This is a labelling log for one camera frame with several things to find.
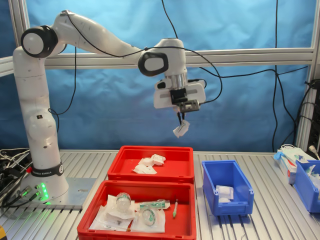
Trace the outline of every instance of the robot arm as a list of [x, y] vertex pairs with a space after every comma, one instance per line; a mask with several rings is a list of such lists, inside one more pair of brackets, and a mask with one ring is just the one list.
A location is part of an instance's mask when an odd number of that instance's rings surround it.
[[92, 53], [125, 57], [146, 76], [164, 73], [165, 79], [155, 85], [156, 108], [174, 107], [185, 113], [198, 110], [199, 103], [206, 100], [201, 83], [188, 83], [185, 51], [178, 39], [162, 39], [155, 47], [140, 50], [98, 23], [67, 10], [58, 14], [52, 26], [27, 29], [21, 37], [22, 46], [13, 52], [13, 73], [32, 156], [31, 175], [20, 187], [36, 189], [39, 198], [34, 201], [38, 203], [62, 196], [69, 187], [60, 160], [56, 122], [48, 112], [45, 73], [45, 59], [61, 53], [67, 44]]

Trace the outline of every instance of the ribbed metal surface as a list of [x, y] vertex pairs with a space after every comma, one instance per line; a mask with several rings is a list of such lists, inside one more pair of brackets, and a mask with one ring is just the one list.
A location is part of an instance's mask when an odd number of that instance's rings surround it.
[[[61, 160], [68, 177], [97, 178], [89, 194], [90, 204], [115, 158], [114, 150], [62, 150]], [[246, 217], [211, 214], [204, 197], [201, 161], [236, 160], [254, 189], [253, 213]], [[309, 214], [295, 189], [270, 153], [194, 153], [198, 240], [320, 240], [320, 214]], [[1, 212], [0, 225], [11, 240], [76, 240], [84, 214], [79, 210], [12, 208]]]

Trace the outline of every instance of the blue backdrop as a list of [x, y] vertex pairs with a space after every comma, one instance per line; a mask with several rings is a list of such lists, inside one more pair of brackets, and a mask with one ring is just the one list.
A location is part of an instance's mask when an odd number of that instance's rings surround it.
[[[273, 48], [275, 0], [165, 0], [166, 9], [186, 48], [193, 50]], [[315, 0], [283, 0], [278, 10], [278, 47], [310, 47]], [[0, 57], [14, 47], [7, 1], [0, 2]], [[69, 9], [101, 23], [120, 39], [139, 48], [173, 37], [160, 0], [40, 0], [27, 1], [31, 26], [50, 25]], [[65, 53], [71, 53], [69, 46]], [[286, 72], [303, 66], [278, 66]], [[218, 67], [222, 76], [247, 74], [274, 66]], [[172, 109], [154, 109], [154, 84], [163, 76], [146, 77], [137, 69], [77, 71], [77, 90], [70, 110], [60, 116], [61, 149], [118, 149], [122, 145], [190, 146], [194, 150], [270, 152], [275, 120], [272, 109], [275, 75], [223, 79], [218, 100], [189, 113], [184, 137], [172, 130], [179, 122]], [[286, 106], [293, 116], [304, 94], [307, 69], [280, 76]], [[220, 90], [219, 79], [199, 68], [189, 68], [188, 78], [204, 78], [207, 99]], [[47, 70], [51, 107], [63, 112], [74, 88], [73, 70]], [[275, 99], [278, 147], [293, 129], [277, 86]], [[27, 147], [13, 75], [0, 79], [0, 147]]]

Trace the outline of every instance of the blue plastic bin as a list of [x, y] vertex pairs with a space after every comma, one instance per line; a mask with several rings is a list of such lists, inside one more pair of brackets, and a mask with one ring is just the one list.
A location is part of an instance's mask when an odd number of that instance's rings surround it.
[[309, 213], [320, 213], [319, 190], [312, 183], [306, 170], [315, 165], [313, 172], [320, 174], [320, 161], [308, 160], [309, 163], [300, 163], [296, 161], [296, 175], [294, 187], [300, 196], [305, 208]]
[[[203, 161], [203, 190], [214, 216], [252, 214], [254, 190], [235, 160]], [[233, 187], [233, 201], [219, 202], [216, 186]]]

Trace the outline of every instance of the red plastic bin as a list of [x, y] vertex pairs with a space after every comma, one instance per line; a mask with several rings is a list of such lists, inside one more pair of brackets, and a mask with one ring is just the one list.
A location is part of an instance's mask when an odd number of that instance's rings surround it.
[[[170, 200], [165, 209], [165, 232], [142, 233], [89, 229], [100, 206], [107, 204], [108, 195], [128, 193], [137, 203], [158, 199]], [[178, 199], [177, 214], [173, 219], [175, 201]], [[78, 227], [79, 240], [196, 240], [196, 207], [194, 185], [189, 183], [103, 181], [84, 213]]]
[[[108, 171], [109, 180], [194, 183], [194, 155], [191, 147], [122, 146]], [[154, 165], [156, 174], [133, 171], [142, 158], [158, 154], [166, 158], [164, 165]]]

